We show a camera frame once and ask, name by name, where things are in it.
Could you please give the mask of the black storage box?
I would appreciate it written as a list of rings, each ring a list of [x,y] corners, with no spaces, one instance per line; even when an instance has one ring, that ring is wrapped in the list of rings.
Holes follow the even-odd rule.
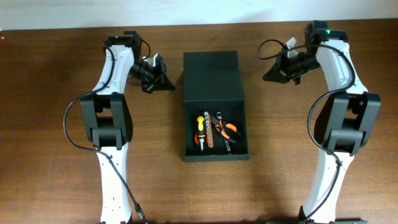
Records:
[[[243,161],[250,157],[246,131],[245,97],[235,51],[186,52],[183,55],[183,107],[185,115],[185,155],[187,162]],[[226,150],[224,138],[211,124],[214,147],[196,146],[197,117],[209,112],[217,119],[235,125],[242,140],[230,143]]]

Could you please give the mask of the orange socket bit rail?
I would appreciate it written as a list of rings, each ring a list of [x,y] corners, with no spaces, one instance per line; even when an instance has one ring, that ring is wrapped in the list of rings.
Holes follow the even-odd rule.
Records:
[[[205,111],[203,113],[205,117],[205,123],[206,123],[206,140],[207,140],[207,146],[212,149],[214,147],[213,143],[213,133],[212,133],[212,127],[211,127],[211,116],[209,112]]]

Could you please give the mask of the small red cutting pliers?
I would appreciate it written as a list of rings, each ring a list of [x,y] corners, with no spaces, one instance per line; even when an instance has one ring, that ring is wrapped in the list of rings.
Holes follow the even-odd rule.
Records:
[[[200,144],[199,144],[199,140],[198,140],[198,133],[195,133],[195,135],[194,135],[194,141],[195,141],[195,144],[196,144],[196,146],[198,147]]]

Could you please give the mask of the silver ratchet wrench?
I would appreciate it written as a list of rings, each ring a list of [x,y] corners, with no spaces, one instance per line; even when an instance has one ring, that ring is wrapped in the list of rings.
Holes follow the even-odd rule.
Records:
[[[221,112],[217,112],[217,113],[216,113],[216,116],[217,116],[217,118],[218,118],[218,120],[219,120],[219,123],[220,123],[221,135],[222,135],[222,137],[224,138],[224,143],[226,144],[226,150],[227,150],[228,152],[231,152],[231,148],[230,148],[230,146],[229,146],[228,139],[227,139],[227,137],[225,136],[226,133],[225,133],[224,127],[223,127],[223,125],[222,125],[222,114],[221,114]]]

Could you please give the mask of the yellow black stubby screwdriver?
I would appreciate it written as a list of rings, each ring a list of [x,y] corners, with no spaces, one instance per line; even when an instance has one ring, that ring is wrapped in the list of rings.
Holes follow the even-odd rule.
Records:
[[[203,116],[197,117],[197,135],[200,150],[203,152],[206,140],[205,119]]]

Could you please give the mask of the orange black long-nose pliers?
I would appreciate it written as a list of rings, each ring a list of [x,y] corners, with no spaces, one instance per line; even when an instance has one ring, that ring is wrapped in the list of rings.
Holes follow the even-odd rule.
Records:
[[[211,123],[216,129],[216,132],[222,137],[219,120],[211,117]],[[225,136],[227,137],[228,142],[237,143],[238,141],[242,140],[243,135],[239,132],[235,125],[224,120],[222,120],[222,125],[224,127],[226,133]]]

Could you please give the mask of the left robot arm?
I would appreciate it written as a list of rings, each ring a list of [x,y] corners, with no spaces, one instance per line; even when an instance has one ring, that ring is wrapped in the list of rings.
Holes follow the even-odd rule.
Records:
[[[134,30],[111,35],[104,43],[106,61],[100,79],[88,96],[80,98],[88,140],[98,156],[101,170],[102,213],[100,222],[131,223],[132,210],[144,218],[140,206],[130,206],[126,183],[126,160],[133,123],[124,96],[128,76],[141,81],[144,93],[173,91],[166,64],[159,54],[141,57],[145,43]]]

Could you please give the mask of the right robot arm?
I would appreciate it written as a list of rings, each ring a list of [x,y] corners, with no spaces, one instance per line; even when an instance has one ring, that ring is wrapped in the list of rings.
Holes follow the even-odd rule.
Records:
[[[310,193],[294,223],[336,223],[346,171],[369,140],[381,99],[359,79],[345,31],[313,21],[305,28],[301,52],[296,51],[295,39],[281,46],[263,80],[298,85],[301,76],[320,68],[328,87],[308,112],[307,131],[318,148],[318,162]]]

